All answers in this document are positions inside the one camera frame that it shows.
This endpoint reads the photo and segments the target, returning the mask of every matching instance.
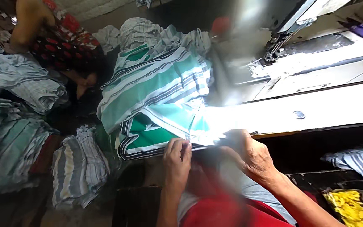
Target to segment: person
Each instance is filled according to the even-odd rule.
[[[303,227],[345,226],[280,173],[273,165],[267,147],[252,139],[246,130],[233,130],[228,132],[228,136],[243,138],[243,155],[241,157],[235,150],[225,146],[220,148],[222,153],[236,163],[245,178],[255,182],[250,187],[258,184],[271,193],[275,198],[274,204],[279,203],[295,222],[288,223],[286,217],[290,215],[282,215],[283,212],[276,212],[267,204],[254,199],[248,199],[244,205],[239,204],[233,194],[227,193],[227,189],[216,183],[215,175],[211,176],[211,172],[206,171],[205,167],[201,171],[207,172],[207,178],[199,177],[198,182],[208,188],[195,193],[204,193],[204,196],[196,198],[197,201],[189,206],[184,217],[178,217],[181,214],[180,206],[186,200],[186,184],[190,185],[190,179],[197,178],[197,175],[190,173],[194,171],[191,168],[191,144],[183,139],[171,139],[163,155],[165,182],[160,197],[157,227],[292,226],[295,223]]]
[[[6,52],[30,51],[42,67],[73,80],[79,99],[96,84],[98,71],[104,68],[99,42],[52,0],[16,0],[15,5],[17,24]]]

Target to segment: white fabric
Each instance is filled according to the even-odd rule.
[[[140,17],[126,20],[120,28],[119,37],[121,53],[118,55],[114,71],[148,61],[180,46],[185,47],[188,51],[197,52],[202,57],[205,57],[211,48],[208,32],[197,29],[183,34],[177,32],[173,25],[163,29],[160,25]],[[127,60],[126,53],[143,44],[147,44],[149,48],[144,57],[137,61]]]
[[[78,21],[109,13],[134,0],[55,0],[62,9],[66,9]]]
[[[51,77],[31,54],[0,54],[0,92],[2,90],[22,98],[43,115],[54,106],[68,102],[63,83]]]
[[[93,128],[81,126],[77,135],[63,140],[53,157],[53,206],[86,208],[106,183],[110,167],[94,140]]]
[[[101,44],[104,55],[120,44],[120,31],[112,25],[108,25],[92,34]]]

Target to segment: stack of fabric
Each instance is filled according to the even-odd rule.
[[[76,136],[63,140],[53,157],[53,205],[68,209],[75,204],[83,208],[97,196],[110,174],[106,157],[95,142],[94,128],[82,126]]]
[[[120,29],[112,79],[103,86],[97,115],[108,134],[120,130],[118,154],[125,160],[159,155],[170,138],[213,144],[203,97],[209,92],[211,64],[207,32],[189,34],[143,18]]]
[[[64,84],[58,72],[42,68],[29,53],[0,54],[0,92],[22,98],[39,114],[68,102]]]
[[[28,172],[53,133],[57,132],[22,104],[0,99],[0,193],[38,185]]]

